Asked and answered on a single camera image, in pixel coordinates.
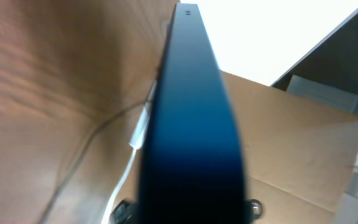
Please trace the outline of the blue Galaxy smartphone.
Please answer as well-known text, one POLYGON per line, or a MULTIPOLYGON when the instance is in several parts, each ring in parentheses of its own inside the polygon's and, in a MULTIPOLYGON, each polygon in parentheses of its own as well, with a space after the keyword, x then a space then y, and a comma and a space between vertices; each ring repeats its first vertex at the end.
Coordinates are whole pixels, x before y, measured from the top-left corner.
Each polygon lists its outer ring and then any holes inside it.
POLYGON ((246 223, 242 147, 199 8, 174 6, 146 132, 140 223, 246 223))

